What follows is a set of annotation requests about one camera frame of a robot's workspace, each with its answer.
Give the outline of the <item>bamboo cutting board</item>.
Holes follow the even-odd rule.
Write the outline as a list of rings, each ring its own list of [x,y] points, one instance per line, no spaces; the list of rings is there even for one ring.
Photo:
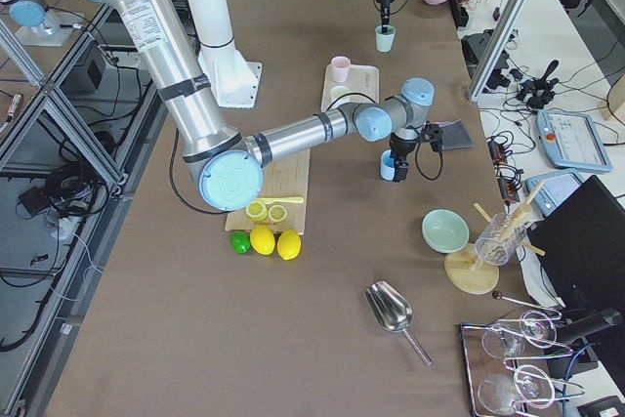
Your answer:
[[[309,149],[302,150],[288,157],[274,161],[264,169],[264,185],[260,197],[280,198],[298,196],[306,199],[309,187]],[[229,213],[226,217],[225,231],[250,231],[256,225],[267,225],[275,233],[293,229],[299,235],[305,231],[307,202],[279,202],[286,208],[284,221],[274,223],[270,218],[260,222],[252,221],[244,209]]]

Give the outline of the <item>wooden cup stand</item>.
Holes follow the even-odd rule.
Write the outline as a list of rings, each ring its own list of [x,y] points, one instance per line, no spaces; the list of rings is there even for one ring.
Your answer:
[[[527,227],[526,219],[531,212],[531,202],[542,186],[543,183],[539,183],[512,214],[507,214],[511,216],[514,221],[518,223],[523,222],[525,224],[525,235]],[[486,219],[487,224],[494,217],[490,217],[477,202],[474,206]],[[533,246],[528,241],[524,241],[524,239],[520,245],[524,245],[539,256],[544,256],[546,254],[543,249]],[[445,272],[450,281],[459,289],[474,295],[485,294],[494,289],[499,280],[499,267],[500,266],[492,266],[481,261],[477,256],[475,243],[467,243],[463,249],[455,253],[447,254],[444,259]]]

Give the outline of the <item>cream white cup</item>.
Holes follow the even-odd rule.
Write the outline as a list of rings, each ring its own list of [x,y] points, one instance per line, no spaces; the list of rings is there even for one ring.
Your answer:
[[[351,90],[342,85],[334,86],[330,90],[330,106],[347,103],[351,96]]]

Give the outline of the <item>light blue cup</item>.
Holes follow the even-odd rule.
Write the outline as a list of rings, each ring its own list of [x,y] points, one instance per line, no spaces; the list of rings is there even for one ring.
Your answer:
[[[395,177],[395,160],[389,149],[383,151],[380,156],[380,175],[385,181],[392,181]]]

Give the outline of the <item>yellow plastic knife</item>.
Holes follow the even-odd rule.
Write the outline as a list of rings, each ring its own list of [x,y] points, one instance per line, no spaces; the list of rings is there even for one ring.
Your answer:
[[[304,196],[258,197],[256,201],[264,203],[264,204],[275,204],[275,203],[301,204],[305,202],[305,197]]]

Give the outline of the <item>clear textured glass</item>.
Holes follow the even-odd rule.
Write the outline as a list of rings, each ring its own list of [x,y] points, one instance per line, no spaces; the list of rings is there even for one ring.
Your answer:
[[[479,235],[475,247],[478,258],[492,266],[505,265],[525,238],[525,224],[499,213]]]

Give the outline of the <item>pink cup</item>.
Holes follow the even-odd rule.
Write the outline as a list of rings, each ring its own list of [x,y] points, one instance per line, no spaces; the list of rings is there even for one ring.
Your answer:
[[[332,79],[336,83],[344,83],[347,81],[350,67],[352,65],[351,60],[345,56],[333,57],[330,62]]]

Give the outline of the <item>lemon half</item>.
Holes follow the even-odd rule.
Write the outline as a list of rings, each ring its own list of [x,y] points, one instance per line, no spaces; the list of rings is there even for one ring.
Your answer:
[[[288,211],[281,204],[273,204],[268,208],[268,219],[272,223],[281,223],[286,220],[287,216]]]
[[[245,208],[246,216],[253,222],[263,221],[268,216],[268,213],[269,209],[267,204],[258,200],[251,202]]]

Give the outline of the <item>blue teach pendant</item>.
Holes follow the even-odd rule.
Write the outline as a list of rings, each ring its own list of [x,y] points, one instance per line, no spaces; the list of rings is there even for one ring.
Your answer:
[[[528,178],[525,186],[529,192],[543,183],[533,202],[545,217],[554,212],[570,195],[584,183],[575,169],[562,169]]]
[[[556,168],[608,173],[612,164],[593,119],[584,113],[541,109],[536,114],[540,142]]]

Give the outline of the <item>mint green cup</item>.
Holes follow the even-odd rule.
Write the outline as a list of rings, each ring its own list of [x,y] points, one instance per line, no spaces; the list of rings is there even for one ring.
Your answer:
[[[396,29],[392,25],[378,25],[375,28],[376,49],[380,53],[388,53],[394,44]]]

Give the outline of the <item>green bowl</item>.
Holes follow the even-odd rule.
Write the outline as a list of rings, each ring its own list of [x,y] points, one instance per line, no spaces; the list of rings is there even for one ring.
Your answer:
[[[426,243],[443,254],[464,248],[469,241],[469,228],[462,217],[447,209],[430,211],[422,222],[422,235]]]

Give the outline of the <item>black monitor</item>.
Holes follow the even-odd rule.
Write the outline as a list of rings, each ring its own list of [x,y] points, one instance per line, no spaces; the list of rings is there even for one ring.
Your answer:
[[[540,264],[572,309],[624,311],[624,207],[596,176],[528,232]]]

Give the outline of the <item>green lime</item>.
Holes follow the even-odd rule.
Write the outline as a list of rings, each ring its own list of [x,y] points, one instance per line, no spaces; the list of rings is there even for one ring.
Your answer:
[[[233,231],[229,237],[231,248],[238,254],[246,254],[251,249],[251,241],[247,232]]]

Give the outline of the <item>whole yellow lemon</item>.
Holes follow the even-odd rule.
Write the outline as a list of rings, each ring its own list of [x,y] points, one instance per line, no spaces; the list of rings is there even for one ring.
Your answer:
[[[265,225],[255,226],[249,234],[253,249],[261,255],[271,255],[275,248],[275,238],[272,230]]]
[[[300,235],[293,229],[284,231],[277,241],[277,253],[284,261],[297,258],[302,249]]]

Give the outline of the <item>metal scoop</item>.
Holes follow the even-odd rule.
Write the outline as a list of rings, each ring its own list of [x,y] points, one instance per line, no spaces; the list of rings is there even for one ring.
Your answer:
[[[390,283],[380,280],[365,289],[365,298],[378,323],[387,331],[402,333],[426,367],[433,361],[409,330],[412,308]]]

